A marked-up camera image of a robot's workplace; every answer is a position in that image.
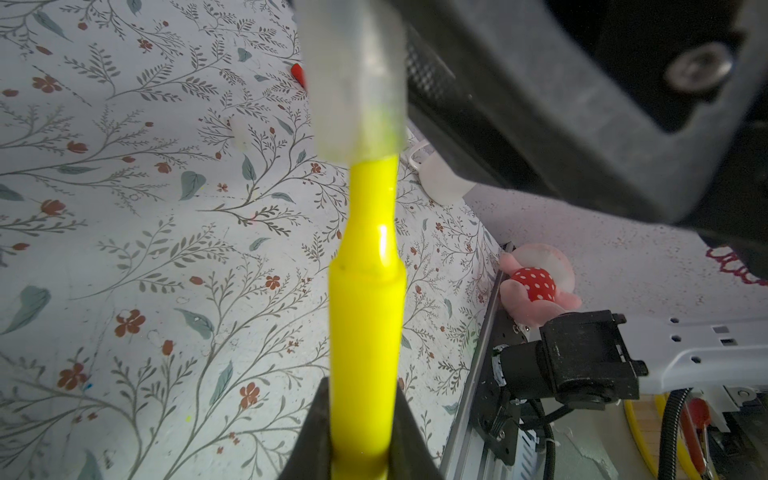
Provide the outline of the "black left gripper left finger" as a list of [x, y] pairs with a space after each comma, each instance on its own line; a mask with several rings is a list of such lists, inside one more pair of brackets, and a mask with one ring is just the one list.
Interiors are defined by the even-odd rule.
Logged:
[[279, 480], [329, 480], [330, 437], [329, 378], [320, 381], [294, 448]]

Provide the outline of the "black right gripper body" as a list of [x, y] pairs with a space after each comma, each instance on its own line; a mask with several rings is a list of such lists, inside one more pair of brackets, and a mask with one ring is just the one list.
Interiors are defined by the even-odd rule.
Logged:
[[767, 275], [763, 1], [398, 1], [459, 176], [693, 231]]

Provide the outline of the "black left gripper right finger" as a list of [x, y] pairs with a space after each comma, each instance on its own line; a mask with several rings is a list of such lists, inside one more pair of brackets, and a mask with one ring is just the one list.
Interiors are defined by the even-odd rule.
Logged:
[[400, 387], [396, 388], [388, 478], [393, 480], [443, 479], [431, 458]]

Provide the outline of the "yellow highlighter pen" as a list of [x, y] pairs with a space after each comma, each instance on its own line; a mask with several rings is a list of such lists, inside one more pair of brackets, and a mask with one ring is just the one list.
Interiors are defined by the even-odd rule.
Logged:
[[349, 213], [329, 272], [334, 479], [384, 479], [406, 298], [395, 229], [399, 160], [349, 170]]

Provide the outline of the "white red marker pen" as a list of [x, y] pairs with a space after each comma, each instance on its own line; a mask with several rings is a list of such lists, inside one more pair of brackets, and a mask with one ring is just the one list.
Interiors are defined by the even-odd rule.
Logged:
[[291, 75], [295, 81], [300, 85], [303, 90], [306, 90], [305, 74], [302, 66], [298, 63], [294, 63], [290, 68]]

